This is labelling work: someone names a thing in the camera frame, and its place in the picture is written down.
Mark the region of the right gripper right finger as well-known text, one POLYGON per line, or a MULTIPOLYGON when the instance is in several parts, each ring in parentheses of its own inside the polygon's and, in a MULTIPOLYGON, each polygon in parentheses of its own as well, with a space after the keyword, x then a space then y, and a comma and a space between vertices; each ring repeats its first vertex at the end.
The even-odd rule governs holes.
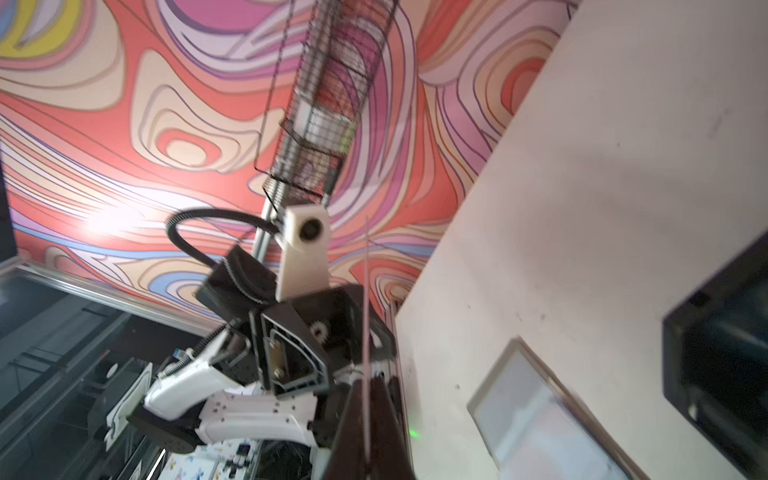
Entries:
POLYGON ((387 384, 380 377, 371 380, 370 422, 369 478, 414 480, 416 476, 405 446, 404 431, 387 384))

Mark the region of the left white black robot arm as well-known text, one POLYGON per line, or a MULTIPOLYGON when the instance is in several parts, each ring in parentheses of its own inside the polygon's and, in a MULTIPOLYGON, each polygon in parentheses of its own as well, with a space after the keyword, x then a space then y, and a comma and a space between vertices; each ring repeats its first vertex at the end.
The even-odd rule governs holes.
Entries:
POLYGON ((331 285, 327 210, 294 205, 266 220, 196 208, 171 215, 165 228, 174 246, 210 268, 196 298, 222 323, 129 394, 126 420, 176 454, 237 439, 330 447, 363 365, 394 360, 397 347, 362 286, 331 285), (182 223, 210 219, 272 234, 278 270, 239 246, 214 259, 180 234, 182 223))

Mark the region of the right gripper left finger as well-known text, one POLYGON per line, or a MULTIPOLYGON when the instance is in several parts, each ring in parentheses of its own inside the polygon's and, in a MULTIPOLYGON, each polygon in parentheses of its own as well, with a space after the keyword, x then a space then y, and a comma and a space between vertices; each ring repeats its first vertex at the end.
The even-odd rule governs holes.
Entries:
POLYGON ((331 454, 322 480, 363 480, 367 478, 367 463, 363 438, 363 381, 351 385, 331 454))

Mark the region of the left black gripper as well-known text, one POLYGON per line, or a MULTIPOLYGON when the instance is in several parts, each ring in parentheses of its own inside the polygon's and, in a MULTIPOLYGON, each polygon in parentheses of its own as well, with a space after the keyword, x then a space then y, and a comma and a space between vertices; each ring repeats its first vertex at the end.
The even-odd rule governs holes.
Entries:
POLYGON ((365 300, 364 287, 349 284, 252 311, 253 343, 264 388, 276 396, 329 391, 338 371, 363 363, 366 331, 370 359, 394 359, 395 336, 365 300))

